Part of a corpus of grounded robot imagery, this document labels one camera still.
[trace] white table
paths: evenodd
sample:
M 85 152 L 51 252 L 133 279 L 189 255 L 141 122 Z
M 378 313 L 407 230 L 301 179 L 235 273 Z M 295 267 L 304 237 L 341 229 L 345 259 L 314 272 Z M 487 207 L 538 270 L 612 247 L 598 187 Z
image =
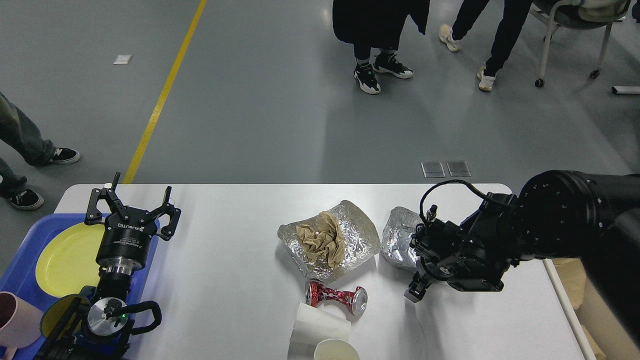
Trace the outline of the white table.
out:
M 382 234 L 396 206 L 417 211 L 428 184 L 176 184 L 182 209 L 177 232 L 160 241 L 142 300 L 163 311 L 156 330 L 132 337 L 130 359 L 309 359 L 312 349 L 289 344 L 302 277 L 276 232 L 341 200 L 356 204 Z M 69 188 L 57 213 L 84 213 L 92 188 Z M 482 192 L 511 193 L 500 184 Z M 121 184 L 125 205 L 154 209 L 164 184 Z M 462 185 L 435 190 L 425 203 L 459 224 L 481 200 Z M 331 285 L 369 294 L 360 319 L 341 307 L 323 310 L 352 320 L 350 343 L 363 360 L 584 359 L 541 261 L 505 274 L 501 293 L 460 293 L 434 285 L 424 300 L 403 297 L 412 274 L 375 255 Z M 138 325 L 144 325 L 139 318 Z

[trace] chair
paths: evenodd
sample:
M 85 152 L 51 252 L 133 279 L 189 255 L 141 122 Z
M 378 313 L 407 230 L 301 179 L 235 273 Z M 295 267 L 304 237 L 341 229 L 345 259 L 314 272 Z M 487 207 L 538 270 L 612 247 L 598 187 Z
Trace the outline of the chair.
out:
M 549 45 L 551 37 L 559 28 L 589 30 L 607 27 L 602 40 L 598 67 L 589 75 L 591 79 L 597 78 L 604 62 L 611 26 L 614 21 L 627 13 L 630 3 L 631 0 L 534 0 L 534 6 L 529 12 L 538 20 L 547 23 L 545 48 L 542 52 L 540 77 L 536 80 L 536 87 L 545 86 Z

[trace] jeans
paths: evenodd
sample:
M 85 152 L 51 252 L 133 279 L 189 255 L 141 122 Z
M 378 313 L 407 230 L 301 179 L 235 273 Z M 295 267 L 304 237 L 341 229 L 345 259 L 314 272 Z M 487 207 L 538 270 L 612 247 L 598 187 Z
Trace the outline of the jeans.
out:
M 495 76 L 509 58 L 524 25 L 532 0 L 504 0 L 502 21 L 495 33 L 491 57 L 486 61 L 485 74 Z M 464 0 L 453 24 L 453 38 L 462 39 L 476 22 L 489 0 Z
M 13 147 L 29 165 L 45 165 L 55 150 L 50 140 L 40 137 L 38 127 L 0 92 L 0 140 Z M 0 158 L 0 197 L 23 191 L 27 178 L 17 176 Z

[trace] yellow plate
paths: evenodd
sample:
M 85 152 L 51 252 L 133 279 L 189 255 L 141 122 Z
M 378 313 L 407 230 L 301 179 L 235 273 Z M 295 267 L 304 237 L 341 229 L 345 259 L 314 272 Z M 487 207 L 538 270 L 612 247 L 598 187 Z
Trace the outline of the yellow plate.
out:
M 39 287 L 51 296 L 63 297 L 79 293 L 85 285 L 98 285 L 95 256 L 103 234 L 103 225 L 76 224 L 53 238 L 36 264 Z

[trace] blue tray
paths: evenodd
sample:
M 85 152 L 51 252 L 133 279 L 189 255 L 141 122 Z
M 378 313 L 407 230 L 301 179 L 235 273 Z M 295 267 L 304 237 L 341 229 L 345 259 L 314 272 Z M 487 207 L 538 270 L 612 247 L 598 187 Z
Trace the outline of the blue tray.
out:
M 84 214 L 51 214 L 33 224 L 0 279 L 0 291 L 10 291 L 40 310 L 47 311 L 58 298 L 45 293 L 38 286 L 35 275 L 38 258 L 53 238 L 69 227 L 81 222 L 84 222 Z M 156 252 L 156 246 L 157 236 L 154 236 L 149 247 L 147 265 L 144 269 L 135 272 L 131 280 L 131 292 L 127 296 L 128 304 L 140 302 L 149 268 L 151 268 L 151 262 Z M 95 257 L 96 254 L 87 254 L 87 256 Z M 41 336 L 28 347 L 18 349 L 13 358 L 15 360 L 32 360 L 43 342 L 44 338 Z M 4 355 L 5 350 L 4 347 L 0 347 L 0 357 Z

